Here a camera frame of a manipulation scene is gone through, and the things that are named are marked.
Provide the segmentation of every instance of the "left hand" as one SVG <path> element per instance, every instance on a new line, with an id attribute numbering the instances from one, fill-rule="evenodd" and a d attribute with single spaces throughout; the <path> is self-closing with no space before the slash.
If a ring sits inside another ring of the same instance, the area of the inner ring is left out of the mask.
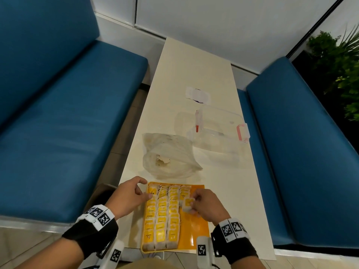
<path id="1" fill-rule="evenodd" d="M 121 183 L 105 204 L 112 211 L 116 220 L 130 214 L 139 205 L 152 198 L 152 194 L 143 193 L 137 183 L 147 184 L 147 180 L 135 176 Z"/>

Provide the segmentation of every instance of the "black wristband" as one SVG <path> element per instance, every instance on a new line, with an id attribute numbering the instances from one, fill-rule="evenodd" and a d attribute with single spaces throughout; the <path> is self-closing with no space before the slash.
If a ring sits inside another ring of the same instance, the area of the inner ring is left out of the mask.
<path id="1" fill-rule="evenodd" d="M 214 252 L 227 258 L 229 264 L 257 252 L 247 238 L 248 234 L 237 219 L 231 218 L 220 222 L 211 233 Z"/>
<path id="2" fill-rule="evenodd" d="M 84 258 L 94 252 L 101 252 L 117 236 L 119 230 L 115 218 L 108 216 L 110 214 L 112 212 L 105 211 L 96 217 L 96 221 L 92 222 L 81 219 L 83 218 L 81 215 L 79 217 L 81 220 L 67 230 L 62 237 L 76 241 L 84 254 Z"/>

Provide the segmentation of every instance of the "leaves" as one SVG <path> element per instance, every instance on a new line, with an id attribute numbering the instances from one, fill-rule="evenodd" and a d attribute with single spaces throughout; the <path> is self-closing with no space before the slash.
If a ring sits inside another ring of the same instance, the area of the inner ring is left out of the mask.
<path id="1" fill-rule="evenodd" d="M 343 105 L 345 117 L 359 122 L 359 24 L 346 34 L 333 38 L 329 32 L 321 31 L 310 37 L 308 46 L 325 96 L 334 95 Z"/>

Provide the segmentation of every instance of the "white table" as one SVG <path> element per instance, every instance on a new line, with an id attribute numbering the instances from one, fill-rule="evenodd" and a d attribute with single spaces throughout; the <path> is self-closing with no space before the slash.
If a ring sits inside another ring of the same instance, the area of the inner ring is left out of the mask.
<path id="1" fill-rule="evenodd" d="M 186 129 L 194 126 L 194 113 L 200 104 L 185 98 L 188 86 L 208 92 L 212 106 L 242 114 L 231 63 L 167 38 L 121 176 L 121 183 L 137 175 L 148 181 L 156 181 L 142 166 L 143 133 L 186 136 Z M 205 188 L 213 190 L 231 217 L 239 218 L 243 223 L 259 258 L 275 260 L 249 144 L 241 153 L 244 161 L 227 164 L 216 158 L 217 153 L 194 147 L 195 159 L 203 170 L 190 178 L 172 179 L 169 182 L 204 184 Z M 143 209 L 142 206 L 118 220 L 118 238 L 125 243 L 125 247 L 141 247 Z M 213 228 L 212 223 L 209 223 L 210 232 Z"/>

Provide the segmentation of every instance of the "yellow tray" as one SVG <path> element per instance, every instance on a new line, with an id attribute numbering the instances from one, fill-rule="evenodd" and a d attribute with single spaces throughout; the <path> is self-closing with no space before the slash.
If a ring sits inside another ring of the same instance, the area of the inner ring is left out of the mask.
<path id="1" fill-rule="evenodd" d="M 150 182 L 147 185 L 147 192 L 149 186 L 153 184 L 166 184 L 166 185 L 186 185 L 186 184 L 170 184 L 170 183 L 155 183 Z M 204 185 L 189 185 L 191 186 L 191 194 L 196 189 L 204 189 Z M 146 208 L 144 210 L 143 218 L 145 219 L 146 214 Z M 196 249 L 196 239 L 198 236 L 207 236 L 209 237 L 209 229 L 208 229 L 208 222 L 205 221 L 202 217 L 198 217 L 197 215 L 191 215 L 186 212 L 182 211 L 182 208 L 179 208 L 179 216 L 181 217 L 181 225 L 179 227 L 179 239 L 178 239 L 178 248 L 177 250 L 190 250 L 190 249 Z M 160 252 L 160 251 L 166 251 L 166 249 L 161 250 L 150 250 L 146 251 L 143 250 L 142 244 L 143 244 L 143 230 L 144 230 L 144 223 L 142 224 L 142 234 L 141 234 L 141 250 L 143 253 L 152 253 L 152 252 Z"/>

